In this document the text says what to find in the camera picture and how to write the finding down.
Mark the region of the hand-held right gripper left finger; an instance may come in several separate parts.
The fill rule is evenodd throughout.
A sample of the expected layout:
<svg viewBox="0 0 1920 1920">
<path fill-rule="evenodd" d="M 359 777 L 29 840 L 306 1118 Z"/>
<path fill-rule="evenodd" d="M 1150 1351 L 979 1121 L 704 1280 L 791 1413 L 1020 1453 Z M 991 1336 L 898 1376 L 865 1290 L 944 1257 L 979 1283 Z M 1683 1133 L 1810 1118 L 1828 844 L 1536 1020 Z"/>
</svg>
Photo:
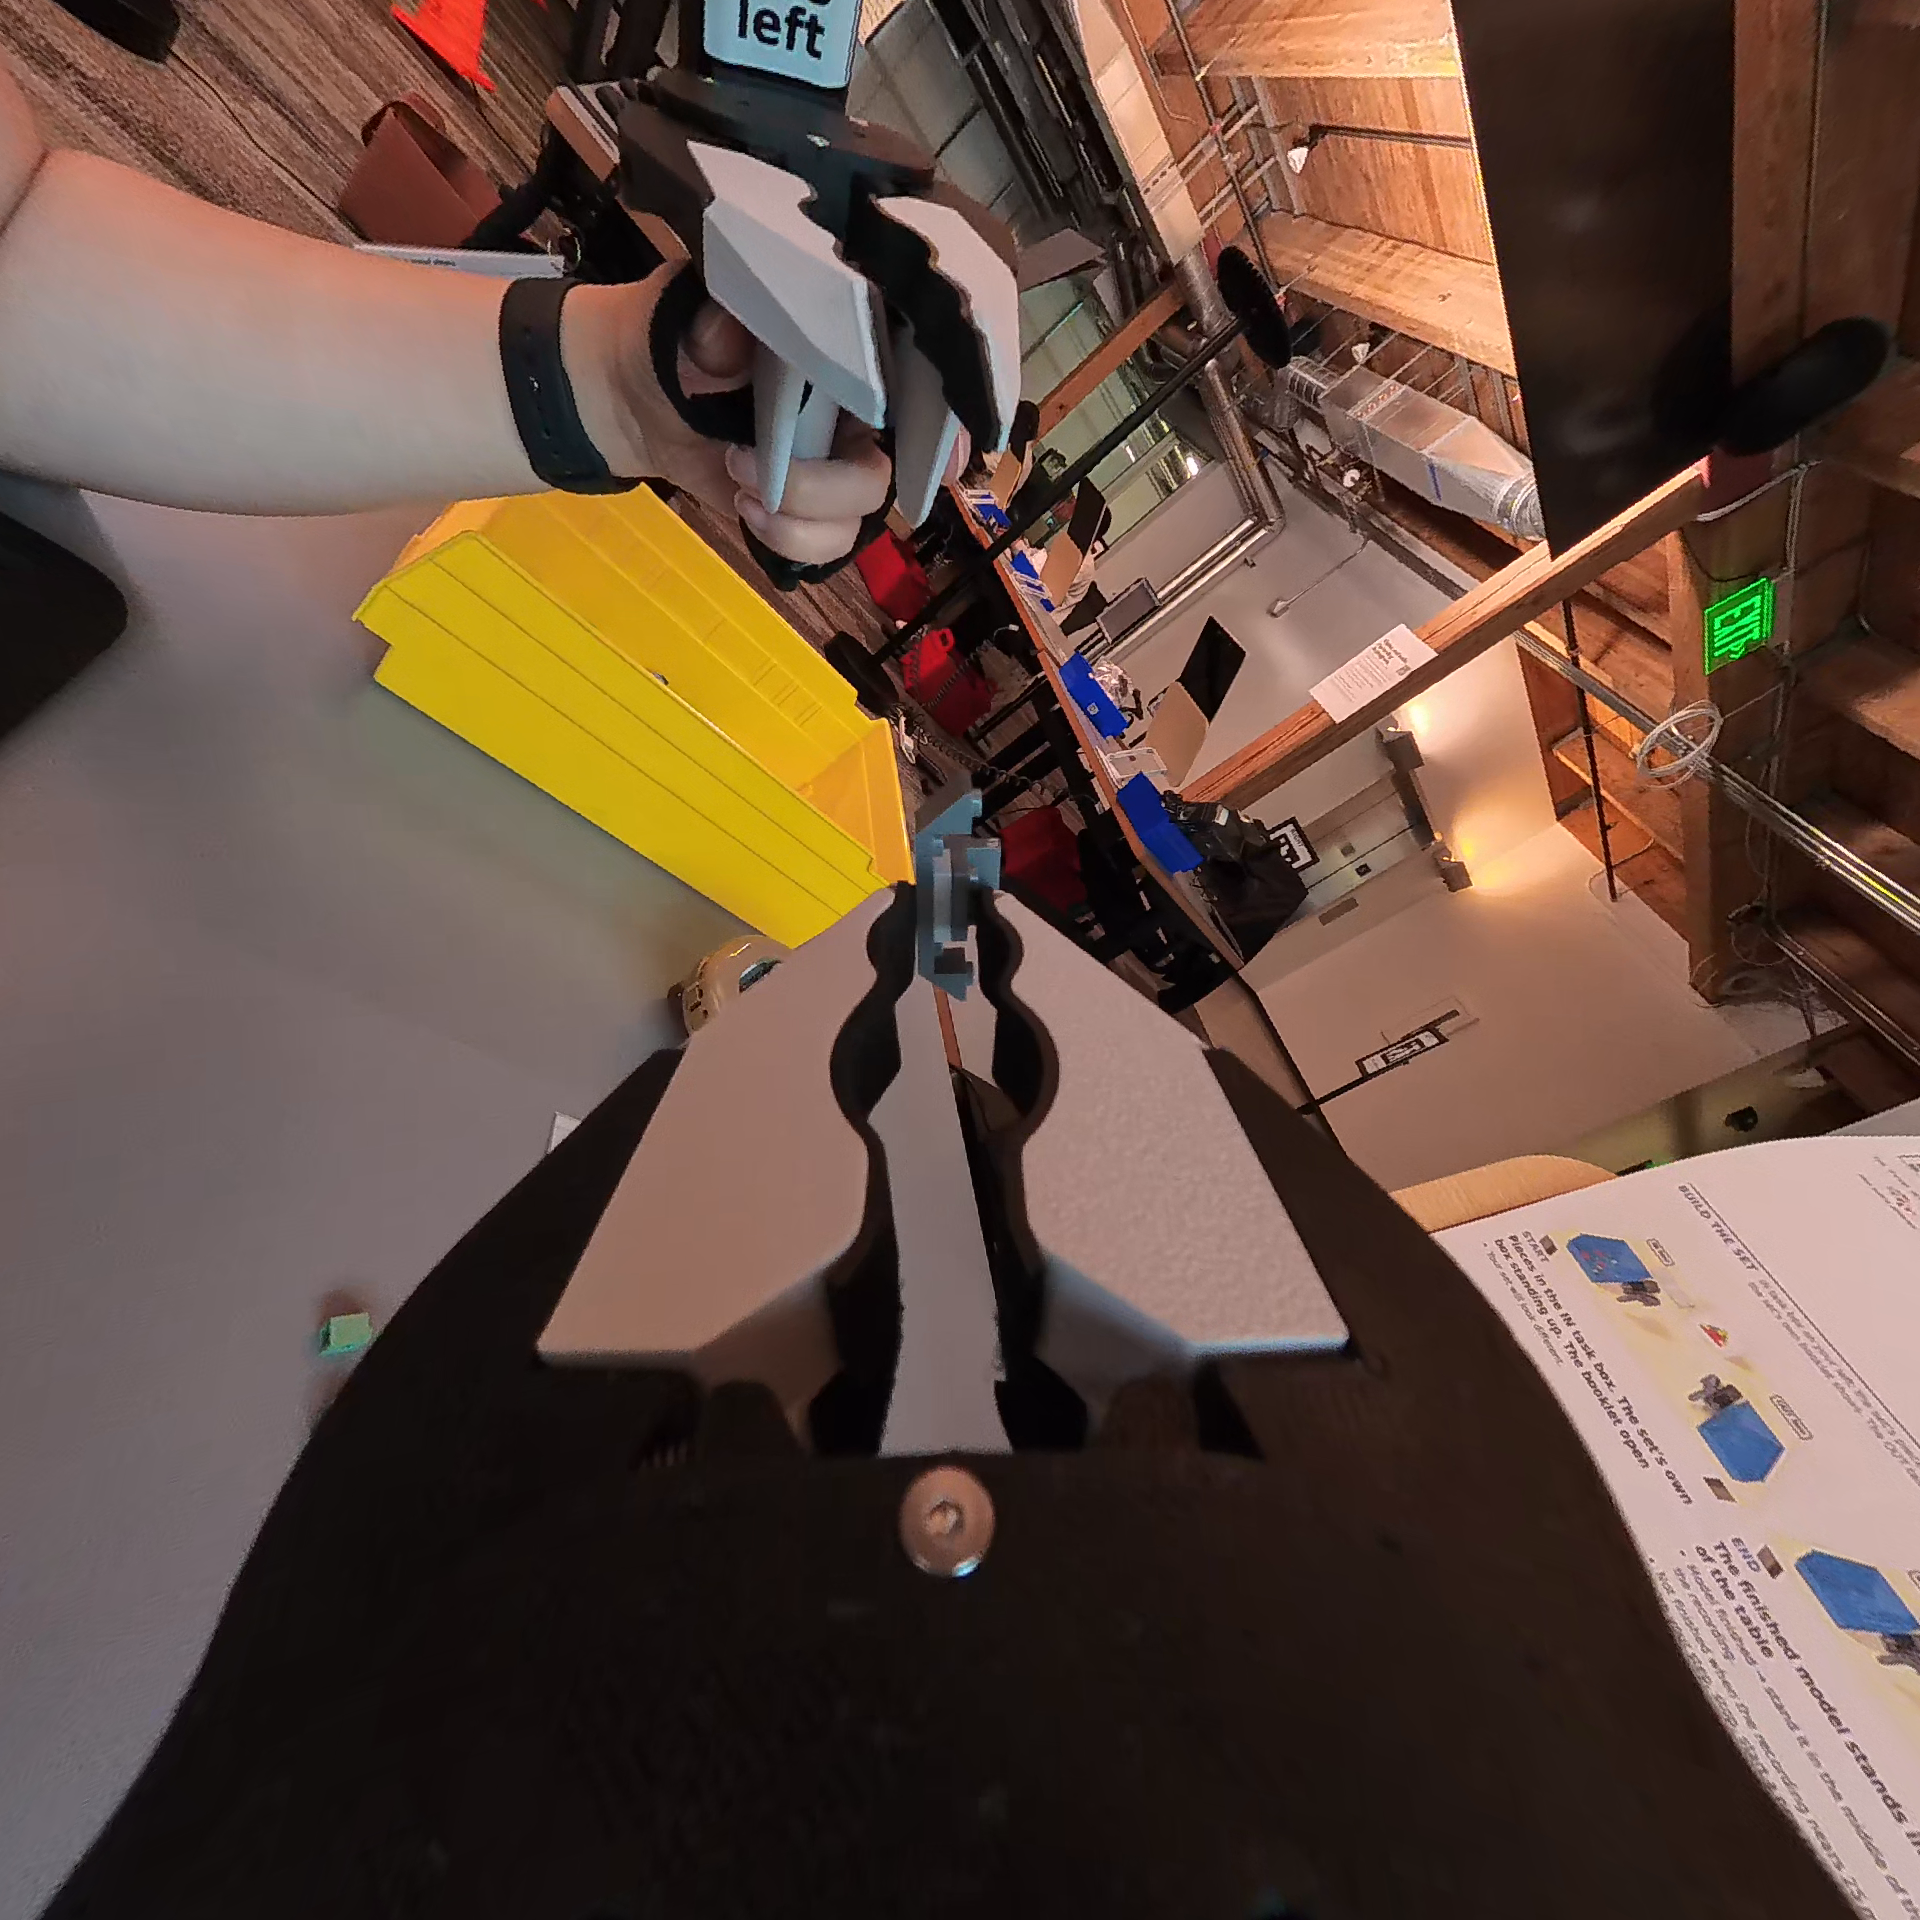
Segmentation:
<svg viewBox="0 0 1920 1920">
<path fill-rule="evenodd" d="M 538 1354 L 760 1385 L 816 1453 L 877 1453 L 902 1262 L 876 1107 L 916 896 L 856 905 L 686 1041 Z"/>
</svg>

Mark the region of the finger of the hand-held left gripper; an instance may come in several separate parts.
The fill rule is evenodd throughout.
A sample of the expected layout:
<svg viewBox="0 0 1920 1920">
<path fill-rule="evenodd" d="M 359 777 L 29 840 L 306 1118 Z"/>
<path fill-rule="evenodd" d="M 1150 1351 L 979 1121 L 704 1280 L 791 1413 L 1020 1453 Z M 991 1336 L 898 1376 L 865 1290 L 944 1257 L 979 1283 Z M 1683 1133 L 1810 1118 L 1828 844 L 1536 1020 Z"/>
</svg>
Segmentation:
<svg viewBox="0 0 1920 1920">
<path fill-rule="evenodd" d="M 1020 280 L 979 223 L 944 198 L 867 207 L 867 278 L 887 316 L 898 512 L 920 527 L 958 443 L 1003 454 L 1023 401 Z"/>
<path fill-rule="evenodd" d="M 838 414 L 867 427 L 887 419 L 877 295 L 810 215 L 806 181 L 708 142 L 689 157 L 708 188 L 708 296 L 756 344 L 756 496 L 778 512 L 793 461 L 830 457 Z"/>
</svg>

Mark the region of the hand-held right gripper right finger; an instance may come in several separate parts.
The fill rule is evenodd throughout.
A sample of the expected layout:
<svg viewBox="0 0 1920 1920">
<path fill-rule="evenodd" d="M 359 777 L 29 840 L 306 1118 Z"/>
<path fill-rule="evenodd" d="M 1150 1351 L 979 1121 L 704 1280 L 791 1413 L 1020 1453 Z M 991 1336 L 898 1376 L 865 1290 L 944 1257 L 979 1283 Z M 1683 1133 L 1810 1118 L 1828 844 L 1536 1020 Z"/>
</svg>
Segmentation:
<svg viewBox="0 0 1920 1920">
<path fill-rule="evenodd" d="M 977 896 L 995 1026 L 977 1204 L 995 1412 L 1020 1453 L 1089 1441 L 1139 1380 L 1334 1354 L 1350 1326 L 1227 1093 L 1239 1057 L 1007 891 Z"/>
</svg>

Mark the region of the small dark brick assembly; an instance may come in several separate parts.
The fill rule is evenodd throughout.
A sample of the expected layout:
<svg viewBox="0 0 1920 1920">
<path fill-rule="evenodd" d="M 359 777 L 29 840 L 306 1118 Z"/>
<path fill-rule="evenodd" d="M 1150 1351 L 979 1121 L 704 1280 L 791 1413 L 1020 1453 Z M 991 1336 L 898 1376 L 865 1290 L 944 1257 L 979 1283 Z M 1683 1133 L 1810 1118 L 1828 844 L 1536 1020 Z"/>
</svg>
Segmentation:
<svg viewBox="0 0 1920 1920">
<path fill-rule="evenodd" d="M 924 800 L 912 834 L 916 974 L 949 1001 L 967 1001 L 977 985 L 977 905 L 991 899 L 1003 879 L 1003 844 L 979 824 L 983 795 L 958 777 Z"/>
</svg>

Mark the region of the person's left forearm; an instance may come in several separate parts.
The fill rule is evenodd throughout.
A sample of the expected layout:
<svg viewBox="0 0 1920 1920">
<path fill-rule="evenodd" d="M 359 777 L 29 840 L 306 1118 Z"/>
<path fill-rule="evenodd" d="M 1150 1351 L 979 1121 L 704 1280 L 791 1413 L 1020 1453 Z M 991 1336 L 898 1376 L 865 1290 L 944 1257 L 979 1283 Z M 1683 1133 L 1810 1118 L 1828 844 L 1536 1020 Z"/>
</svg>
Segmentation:
<svg viewBox="0 0 1920 1920">
<path fill-rule="evenodd" d="M 503 291 L 48 147 L 3 77 L 7 474 L 230 515 L 536 493 Z"/>
</svg>

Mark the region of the grey desk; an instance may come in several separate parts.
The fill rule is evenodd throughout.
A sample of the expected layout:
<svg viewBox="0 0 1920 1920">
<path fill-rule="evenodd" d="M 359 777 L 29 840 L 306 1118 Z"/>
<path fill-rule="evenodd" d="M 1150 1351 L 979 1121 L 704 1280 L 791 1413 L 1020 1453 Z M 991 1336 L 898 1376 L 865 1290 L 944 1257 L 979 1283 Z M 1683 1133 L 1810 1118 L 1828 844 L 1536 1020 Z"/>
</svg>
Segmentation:
<svg viewBox="0 0 1920 1920">
<path fill-rule="evenodd" d="M 372 687 L 440 508 L 9 489 L 136 615 L 3 752 L 3 1916 L 1353 1906 L 1260 1622 L 1329 1354 L 1205 1376 L 1195 1447 L 932 1413 L 991 1288 L 908 1239 L 915 1179 L 979 1234 L 947 1081 L 877 1128 L 915 980 L 877 1453 L 542 1363 L 722 911 Z"/>
</svg>

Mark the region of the person's left hand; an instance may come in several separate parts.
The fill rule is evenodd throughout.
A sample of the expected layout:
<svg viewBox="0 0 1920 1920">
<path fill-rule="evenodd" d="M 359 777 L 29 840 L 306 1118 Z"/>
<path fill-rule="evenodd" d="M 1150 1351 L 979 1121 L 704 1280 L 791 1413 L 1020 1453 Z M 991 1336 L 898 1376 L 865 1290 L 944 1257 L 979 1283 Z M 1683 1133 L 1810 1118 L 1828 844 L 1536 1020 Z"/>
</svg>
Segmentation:
<svg viewBox="0 0 1920 1920">
<path fill-rule="evenodd" d="M 856 419 L 838 419 L 825 461 L 793 461 L 779 508 L 756 487 L 752 447 L 695 436 L 654 366 L 659 296 L 681 278 L 663 265 L 642 280 L 580 287 L 560 312 L 560 366 L 588 440 L 615 478 L 659 478 L 719 515 L 733 515 L 773 554 L 796 566 L 841 563 L 858 527 L 880 512 L 890 489 L 890 454 Z"/>
</svg>

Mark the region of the tan round brick model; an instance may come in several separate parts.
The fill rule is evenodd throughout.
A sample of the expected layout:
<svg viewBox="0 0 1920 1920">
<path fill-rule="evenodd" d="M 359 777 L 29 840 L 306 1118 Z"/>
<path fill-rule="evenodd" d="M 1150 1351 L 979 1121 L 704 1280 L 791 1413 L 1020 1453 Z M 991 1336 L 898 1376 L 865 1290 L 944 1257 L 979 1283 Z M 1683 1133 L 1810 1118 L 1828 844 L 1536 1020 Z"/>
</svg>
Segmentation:
<svg viewBox="0 0 1920 1920">
<path fill-rule="evenodd" d="M 712 948 L 671 990 L 668 1007 L 681 1032 L 700 1035 L 719 1014 L 772 978 L 791 949 L 766 934 L 737 934 Z"/>
</svg>

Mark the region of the black wristwatch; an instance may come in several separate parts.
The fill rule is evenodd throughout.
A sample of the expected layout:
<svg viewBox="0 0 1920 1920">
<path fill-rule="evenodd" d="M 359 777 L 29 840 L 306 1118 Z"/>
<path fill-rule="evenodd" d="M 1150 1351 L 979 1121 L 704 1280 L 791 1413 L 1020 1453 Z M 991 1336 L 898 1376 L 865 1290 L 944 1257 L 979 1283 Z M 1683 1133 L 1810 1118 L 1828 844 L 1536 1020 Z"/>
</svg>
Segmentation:
<svg viewBox="0 0 1920 1920">
<path fill-rule="evenodd" d="M 556 493 L 633 493 L 600 457 L 580 419 L 560 354 L 569 278 L 509 278 L 496 314 L 501 375 L 532 474 Z"/>
</svg>

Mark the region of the black pole with disc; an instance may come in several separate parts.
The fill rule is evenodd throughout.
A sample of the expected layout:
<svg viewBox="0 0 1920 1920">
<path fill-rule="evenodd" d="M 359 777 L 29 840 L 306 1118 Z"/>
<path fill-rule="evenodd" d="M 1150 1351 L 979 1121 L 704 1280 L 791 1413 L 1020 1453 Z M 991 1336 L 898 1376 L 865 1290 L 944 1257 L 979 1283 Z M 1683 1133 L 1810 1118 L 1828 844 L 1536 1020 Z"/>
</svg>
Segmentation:
<svg viewBox="0 0 1920 1920">
<path fill-rule="evenodd" d="M 1023 540 L 1028 527 L 1065 502 L 1082 480 L 1088 480 L 1105 457 L 1139 432 L 1145 419 L 1157 419 L 1178 391 L 1186 391 L 1205 370 L 1220 358 L 1225 350 L 1245 344 L 1254 358 L 1269 374 L 1287 374 L 1293 364 L 1293 332 L 1280 296 L 1260 274 L 1260 269 L 1235 245 L 1225 245 L 1213 265 L 1213 287 L 1232 314 L 1232 323 L 1203 339 L 1186 364 L 1176 366 L 1157 390 L 1150 390 L 1099 440 L 1095 440 L 1074 464 L 1056 478 L 1036 478 L 1023 483 L 1008 502 L 1007 536 Z"/>
</svg>

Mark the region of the tan padded chair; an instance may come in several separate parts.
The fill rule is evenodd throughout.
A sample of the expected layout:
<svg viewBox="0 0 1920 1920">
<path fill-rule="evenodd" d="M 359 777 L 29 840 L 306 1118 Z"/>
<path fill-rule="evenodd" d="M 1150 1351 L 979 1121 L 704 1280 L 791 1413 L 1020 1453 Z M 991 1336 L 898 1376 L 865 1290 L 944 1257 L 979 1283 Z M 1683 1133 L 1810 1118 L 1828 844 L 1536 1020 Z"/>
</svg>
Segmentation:
<svg viewBox="0 0 1920 1920">
<path fill-rule="evenodd" d="M 1496 1218 L 1501 1213 L 1519 1213 L 1581 1189 L 1596 1189 L 1614 1179 L 1617 1174 L 1584 1160 L 1528 1154 L 1417 1181 L 1412 1189 L 1393 1189 L 1390 1198 L 1427 1234 L 1441 1234 Z"/>
</svg>

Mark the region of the printed paper sheet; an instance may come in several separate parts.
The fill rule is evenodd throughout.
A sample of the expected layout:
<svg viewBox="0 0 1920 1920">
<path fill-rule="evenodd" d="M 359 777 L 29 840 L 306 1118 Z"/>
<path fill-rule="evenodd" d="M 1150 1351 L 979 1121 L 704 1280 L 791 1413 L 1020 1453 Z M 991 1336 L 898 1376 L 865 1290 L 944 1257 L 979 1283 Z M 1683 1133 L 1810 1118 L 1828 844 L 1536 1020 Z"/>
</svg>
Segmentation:
<svg viewBox="0 0 1920 1920">
<path fill-rule="evenodd" d="M 474 249 L 424 249 L 424 245 L 372 245 L 359 243 L 349 251 L 399 265 L 439 269 L 470 278 L 569 278 L 569 269 L 552 251 L 474 251 Z"/>
</svg>

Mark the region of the orange traffic cone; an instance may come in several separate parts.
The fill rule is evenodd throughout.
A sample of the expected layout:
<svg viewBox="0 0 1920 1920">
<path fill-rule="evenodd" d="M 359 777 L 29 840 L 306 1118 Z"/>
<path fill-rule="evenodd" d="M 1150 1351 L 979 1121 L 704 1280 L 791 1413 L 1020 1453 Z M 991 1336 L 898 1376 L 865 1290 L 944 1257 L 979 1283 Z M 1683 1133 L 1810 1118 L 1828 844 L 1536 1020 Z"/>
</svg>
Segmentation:
<svg viewBox="0 0 1920 1920">
<path fill-rule="evenodd" d="M 391 5 L 399 24 L 443 71 L 476 91 L 496 91 L 483 68 L 487 0 L 470 5 Z"/>
</svg>

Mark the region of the brown chair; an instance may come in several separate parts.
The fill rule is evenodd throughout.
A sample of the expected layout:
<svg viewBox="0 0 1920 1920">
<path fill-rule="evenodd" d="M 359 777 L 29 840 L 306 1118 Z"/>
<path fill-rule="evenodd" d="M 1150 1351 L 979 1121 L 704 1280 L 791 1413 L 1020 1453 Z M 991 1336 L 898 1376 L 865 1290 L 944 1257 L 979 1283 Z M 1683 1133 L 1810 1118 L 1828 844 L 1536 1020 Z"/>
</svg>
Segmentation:
<svg viewBox="0 0 1920 1920">
<path fill-rule="evenodd" d="M 492 176 L 419 91 L 372 112 L 339 190 L 339 219 L 372 245 L 460 249 L 496 207 Z"/>
</svg>

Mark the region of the white printed instruction sheet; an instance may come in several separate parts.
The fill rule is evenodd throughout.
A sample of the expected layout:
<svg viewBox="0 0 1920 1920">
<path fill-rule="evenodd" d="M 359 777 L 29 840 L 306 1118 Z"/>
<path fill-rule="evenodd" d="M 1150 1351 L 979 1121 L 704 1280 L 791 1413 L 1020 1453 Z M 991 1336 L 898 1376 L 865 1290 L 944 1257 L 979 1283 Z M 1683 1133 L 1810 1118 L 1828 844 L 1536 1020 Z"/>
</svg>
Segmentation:
<svg viewBox="0 0 1920 1920">
<path fill-rule="evenodd" d="M 1596 1457 L 1701 1694 L 1917 1916 L 1917 1136 L 1748 1143 L 1441 1232 Z"/>
</svg>

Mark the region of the yellow plastic bin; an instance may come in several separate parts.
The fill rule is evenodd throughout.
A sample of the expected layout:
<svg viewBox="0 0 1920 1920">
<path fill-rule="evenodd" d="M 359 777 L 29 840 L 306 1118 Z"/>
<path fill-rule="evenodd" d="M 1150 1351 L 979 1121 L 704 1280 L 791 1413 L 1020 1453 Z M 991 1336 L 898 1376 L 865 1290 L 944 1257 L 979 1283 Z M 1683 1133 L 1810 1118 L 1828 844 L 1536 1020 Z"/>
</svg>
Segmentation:
<svg viewBox="0 0 1920 1920">
<path fill-rule="evenodd" d="M 654 489 L 452 508 L 375 683 L 788 948 L 915 879 L 896 734 Z"/>
</svg>

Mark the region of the white paper sign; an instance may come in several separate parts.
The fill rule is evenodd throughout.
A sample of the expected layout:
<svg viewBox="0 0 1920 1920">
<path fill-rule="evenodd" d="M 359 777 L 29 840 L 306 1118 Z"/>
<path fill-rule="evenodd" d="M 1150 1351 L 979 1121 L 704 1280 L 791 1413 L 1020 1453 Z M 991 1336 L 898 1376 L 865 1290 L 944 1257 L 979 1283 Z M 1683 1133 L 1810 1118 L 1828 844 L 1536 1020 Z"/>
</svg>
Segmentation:
<svg viewBox="0 0 1920 1920">
<path fill-rule="evenodd" d="M 1412 626 L 1390 626 L 1378 639 L 1365 645 L 1334 674 L 1310 688 L 1310 701 L 1324 711 L 1329 723 L 1350 723 L 1355 711 L 1373 705 L 1403 687 L 1406 675 L 1427 671 L 1436 661 Z"/>
</svg>

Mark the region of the large black panel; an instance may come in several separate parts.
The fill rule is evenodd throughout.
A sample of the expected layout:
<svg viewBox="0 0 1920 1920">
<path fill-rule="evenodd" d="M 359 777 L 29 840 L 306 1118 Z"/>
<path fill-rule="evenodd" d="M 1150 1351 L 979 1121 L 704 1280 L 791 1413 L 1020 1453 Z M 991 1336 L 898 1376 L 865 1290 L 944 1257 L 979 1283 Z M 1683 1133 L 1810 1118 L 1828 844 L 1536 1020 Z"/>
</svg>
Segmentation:
<svg viewBox="0 0 1920 1920">
<path fill-rule="evenodd" d="M 1714 443 L 1730 391 L 1733 5 L 1454 5 L 1555 552 Z"/>
</svg>

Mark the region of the wooden beam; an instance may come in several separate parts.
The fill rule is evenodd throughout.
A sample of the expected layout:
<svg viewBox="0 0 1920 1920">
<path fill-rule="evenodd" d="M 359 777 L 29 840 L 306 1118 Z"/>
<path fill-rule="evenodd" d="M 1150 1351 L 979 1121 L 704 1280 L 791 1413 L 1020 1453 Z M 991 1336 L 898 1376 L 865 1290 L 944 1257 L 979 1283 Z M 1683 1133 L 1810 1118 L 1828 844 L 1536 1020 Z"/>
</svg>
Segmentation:
<svg viewBox="0 0 1920 1920">
<path fill-rule="evenodd" d="M 1614 566 L 1695 523 L 1708 508 L 1708 493 L 1710 461 L 1697 461 L 1586 540 L 1574 542 L 1568 552 L 1555 554 L 1547 542 L 1532 545 L 1525 554 L 1468 588 L 1441 619 L 1427 622 L 1415 635 L 1427 656 L 1415 661 L 1415 674 L 1406 674 L 1400 683 L 1373 694 L 1346 718 L 1333 718 L 1318 696 L 1310 698 L 1310 705 L 1267 730 L 1239 755 L 1225 757 L 1199 777 L 1188 777 L 1181 798 L 1188 805 L 1227 808 L 1252 808 L 1265 800 L 1295 774 L 1329 757 L 1334 748 L 1371 733 L 1390 711 L 1403 708 L 1403 701 L 1429 694 L 1450 674 L 1478 661 L 1496 645 L 1523 635 L 1528 622 L 1590 588 Z"/>
</svg>

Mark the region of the black studded baseplate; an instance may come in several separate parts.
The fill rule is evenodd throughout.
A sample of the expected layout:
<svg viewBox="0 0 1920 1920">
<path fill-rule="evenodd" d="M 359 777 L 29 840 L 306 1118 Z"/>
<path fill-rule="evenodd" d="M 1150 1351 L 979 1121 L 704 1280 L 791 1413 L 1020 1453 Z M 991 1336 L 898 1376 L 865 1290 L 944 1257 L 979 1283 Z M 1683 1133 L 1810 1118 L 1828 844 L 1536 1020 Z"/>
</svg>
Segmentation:
<svg viewBox="0 0 1920 1920">
<path fill-rule="evenodd" d="M 48 536 L 3 515 L 3 739 L 128 631 L 124 591 Z"/>
</svg>

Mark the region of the wall lamp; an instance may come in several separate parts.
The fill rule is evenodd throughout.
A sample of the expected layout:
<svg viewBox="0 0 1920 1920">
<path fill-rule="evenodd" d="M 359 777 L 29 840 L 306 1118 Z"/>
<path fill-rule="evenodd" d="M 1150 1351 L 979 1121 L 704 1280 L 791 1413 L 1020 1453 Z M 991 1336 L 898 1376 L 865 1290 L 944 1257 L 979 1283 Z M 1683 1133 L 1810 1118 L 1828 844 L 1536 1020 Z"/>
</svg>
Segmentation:
<svg viewBox="0 0 1920 1920">
<path fill-rule="evenodd" d="M 1427 798 L 1421 786 L 1424 752 L 1421 740 L 1403 725 L 1380 725 L 1378 748 L 1387 764 L 1390 786 L 1403 808 L 1406 829 L 1421 854 L 1427 854 L 1429 865 L 1444 879 L 1446 891 L 1473 889 L 1473 877 L 1467 861 L 1444 844 L 1432 829 L 1432 816 L 1427 809 Z"/>
</svg>

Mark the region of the metal air duct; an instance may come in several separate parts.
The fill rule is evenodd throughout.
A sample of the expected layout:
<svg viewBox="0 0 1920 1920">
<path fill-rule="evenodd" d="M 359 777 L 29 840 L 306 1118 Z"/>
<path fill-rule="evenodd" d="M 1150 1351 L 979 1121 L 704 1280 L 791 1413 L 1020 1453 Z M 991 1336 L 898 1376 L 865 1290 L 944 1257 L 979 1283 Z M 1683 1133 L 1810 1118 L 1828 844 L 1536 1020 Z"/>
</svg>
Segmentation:
<svg viewBox="0 0 1920 1920">
<path fill-rule="evenodd" d="M 1329 436 L 1333 447 L 1436 509 L 1468 515 L 1523 542 L 1545 540 L 1532 461 L 1463 407 L 1421 395 L 1369 366 L 1287 366 L 1287 390 Z"/>
</svg>

